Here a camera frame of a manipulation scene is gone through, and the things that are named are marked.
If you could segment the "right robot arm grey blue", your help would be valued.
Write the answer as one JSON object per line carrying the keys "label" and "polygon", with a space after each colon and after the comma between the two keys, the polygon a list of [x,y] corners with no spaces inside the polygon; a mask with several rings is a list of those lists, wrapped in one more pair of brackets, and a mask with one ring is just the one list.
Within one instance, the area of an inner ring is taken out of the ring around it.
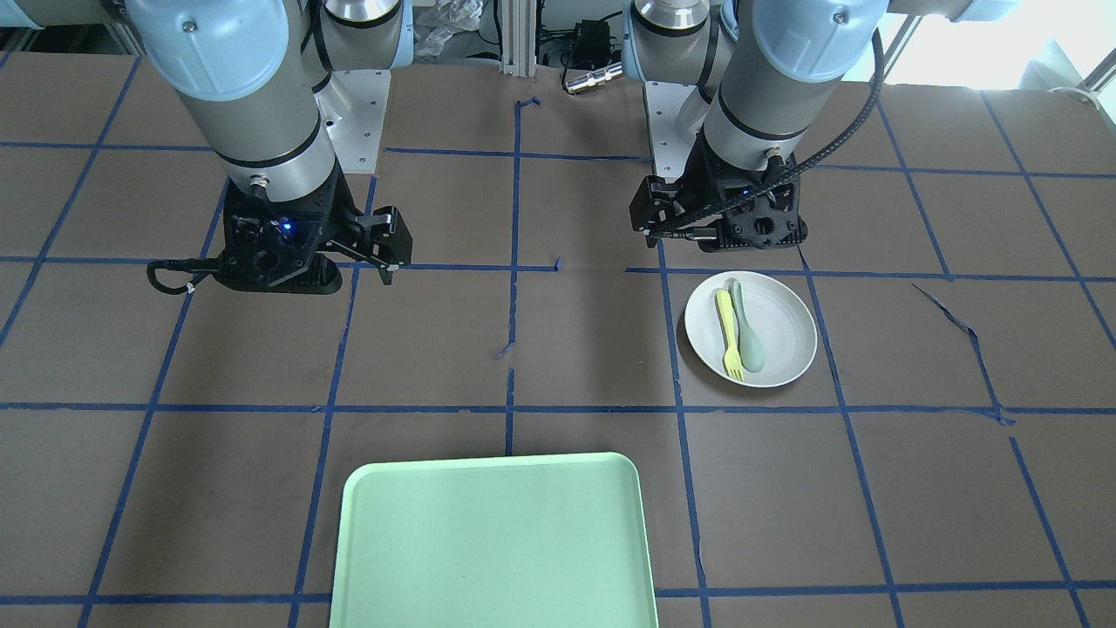
{"label": "right robot arm grey blue", "polygon": [[362,210],[346,172],[378,141],[345,73],[413,60],[410,1],[4,1],[4,27],[127,25],[227,170],[224,247],[215,258],[154,261],[160,293],[212,277],[256,293],[331,294],[331,254],[373,265],[383,283],[410,265],[398,207]]}

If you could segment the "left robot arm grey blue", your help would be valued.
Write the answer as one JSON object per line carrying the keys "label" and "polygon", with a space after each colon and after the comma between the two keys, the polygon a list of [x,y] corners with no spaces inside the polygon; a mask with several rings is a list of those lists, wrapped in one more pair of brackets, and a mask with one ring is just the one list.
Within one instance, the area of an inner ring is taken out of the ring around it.
{"label": "left robot arm grey blue", "polygon": [[[681,174],[650,175],[631,200],[631,228],[654,248],[696,242],[705,253],[799,247],[804,172],[852,138],[881,99],[886,13],[953,23],[1006,17],[1013,1],[631,1],[623,73],[695,89],[703,107]],[[849,69],[872,54],[868,98],[836,139],[796,147]]]}

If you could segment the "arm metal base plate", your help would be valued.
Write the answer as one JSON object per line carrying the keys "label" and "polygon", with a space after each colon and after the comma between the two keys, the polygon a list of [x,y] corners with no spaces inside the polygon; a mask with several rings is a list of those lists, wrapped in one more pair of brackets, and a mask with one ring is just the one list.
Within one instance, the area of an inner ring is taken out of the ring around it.
{"label": "arm metal base plate", "polygon": [[654,175],[677,181],[684,174],[708,103],[694,85],[646,83],[644,96]]}
{"label": "arm metal base plate", "polygon": [[316,94],[340,167],[346,174],[375,174],[391,87],[387,69],[331,73]]}

